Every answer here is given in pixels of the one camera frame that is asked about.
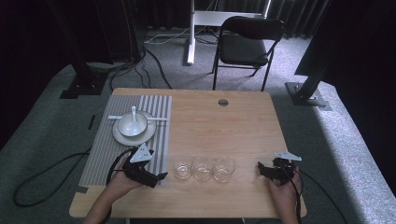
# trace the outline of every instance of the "gray carpet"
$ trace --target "gray carpet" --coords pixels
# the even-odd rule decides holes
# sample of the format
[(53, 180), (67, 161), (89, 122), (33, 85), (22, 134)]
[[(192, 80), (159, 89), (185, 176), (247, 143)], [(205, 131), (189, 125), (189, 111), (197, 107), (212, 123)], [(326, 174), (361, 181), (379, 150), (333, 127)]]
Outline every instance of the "gray carpet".
[[(148, 35), (174, 31), (152, 31)], [(203, 37), (215, 40), (214, 37)], [(285, 82), (304, 82), (294, 71), (309, 39), (283, 39), (277, 49), (265, 90), (273, 97), (276, 113), (288, 150), (303, 158), (298, 165), (327, 190), (345, 214), (348, 223), (394, 223), (396, 200), (380, 174), (353, 120), (339, 99), (335, 87), (321, 83), (318, 87), (332, 111), (293, 105)], [(211, 90), (215, 45), (197, 42), (195, 63), (186, 65), (187, 40), (177, 38), (161, 45), (146, 45), (160, 60), (173, 89)], [(90, 63), (108, 68), (115, 65)], [(167, 89), (158, 65), (147, 54), (137, 71), (120, 71), (112, 86)], [(255, 77), (249, 70), (220, 68), (218, 90), (259, 91), (264, 69)], [(44, 90), (34, 108), (0, 151), (0, 223), (80, 223), (69, 216), (68, 209), (81, 176), (86, 158), (67, 178), (60, 190), (44, 203), (22, 208), (14, 205), (15, 188), (27, 177), (42, 171), (68, 155), (87, 150), (93, 142), (99, 121), (111, 94), (109, 83), (101, 95), (79, 96), (75, 100), (59, 99), (74, 78), (69, 65), (59, 72)], [(78, 160), (65, 161), (21, 190), (21, 203), (34, 203), (51, 192)], [(303, 223), (343, 223), (325, 193), (304, 177), (304, 199), (308, 215)], [(245, 219), (247, 224), (279, 223), (276, 220)], [(109, 223), (124, 223), (111, 219)]]

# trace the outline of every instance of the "clear glass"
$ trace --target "clear glass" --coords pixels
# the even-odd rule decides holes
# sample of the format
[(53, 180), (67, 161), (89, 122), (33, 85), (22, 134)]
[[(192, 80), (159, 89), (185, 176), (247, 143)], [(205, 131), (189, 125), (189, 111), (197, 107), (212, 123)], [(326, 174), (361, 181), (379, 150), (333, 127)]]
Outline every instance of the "clear glass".
[(212, 158), (207, 156), (198, 156), (193, 162), (194, 176), (197, 180), (206, 181), (212, 175), (215, 163)]
[(235, 161), (231, 158), (217, 158), (215, 160), (214, 177), (221, 183), (227, 183), (235, 171)]
[(192, 168), (192, 156), (189, 155), (177, 155), (173, 160), (173, 167), (175, 170), (175, 176), (178, 179), (187, 179), (191, 175)]

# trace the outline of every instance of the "metal stand base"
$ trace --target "metal stand base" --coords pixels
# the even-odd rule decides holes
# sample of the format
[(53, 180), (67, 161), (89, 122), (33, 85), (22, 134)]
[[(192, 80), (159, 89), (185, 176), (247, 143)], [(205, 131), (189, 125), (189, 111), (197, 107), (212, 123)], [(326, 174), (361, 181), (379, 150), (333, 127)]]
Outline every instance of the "metal stand base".
[(290, 97), (295, 105), (317, 106), (320, 110), (332, 111), (329, 102), (323, 100), (318, 90), (315, 90), (314, 94), (308, 100), (299, 99), (297, 97), (297, 92), (300, 90), (303, 84), (304, 83), (297, 83), (297, 82), (285, 83), (286, 88), (289, 91)]
[(80, 95), (100, 95), (106, 83), (107, 73), (94, 74), (95, 78), (89, 85), (80, 85), (78, 76), (75, 77), (67, 91), (63, 91), (60, 99), (77, 99)]

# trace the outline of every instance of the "chair backrest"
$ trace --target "chair backrest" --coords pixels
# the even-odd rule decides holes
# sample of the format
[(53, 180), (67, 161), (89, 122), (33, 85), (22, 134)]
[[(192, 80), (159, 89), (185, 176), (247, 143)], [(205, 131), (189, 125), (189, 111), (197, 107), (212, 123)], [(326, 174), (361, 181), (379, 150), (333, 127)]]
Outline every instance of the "chair backrest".
[(221, 25), (221, 32), (224, 30), (249, 39), (269, 39), (276, 42), (280, 41), (285, 33), (283, 21), (241, 16), (227, 19)]

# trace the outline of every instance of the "black chair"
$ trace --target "black chair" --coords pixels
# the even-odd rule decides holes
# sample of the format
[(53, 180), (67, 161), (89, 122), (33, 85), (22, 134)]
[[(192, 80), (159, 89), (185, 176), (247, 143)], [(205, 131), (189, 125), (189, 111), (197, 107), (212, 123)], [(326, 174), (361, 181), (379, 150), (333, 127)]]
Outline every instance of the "black chair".
[[(262, 66), (267, 65), (262, 83), (262, 91), (264, 91), (274, 57), (274, 48), (284, 33), (283, 21), (240, 16), (227, 19), (220, 28), (219, 43), (213, 62), (212, 73), (215, 73), (213, 90), (216, 89), (218, 67), (255, 69), (251, 75), (254, 77)], [(264, 40), (271, 41), (271, 47), (268, 50), (264, 46)], [(219, 65), (219, 60), (232, 66)]]

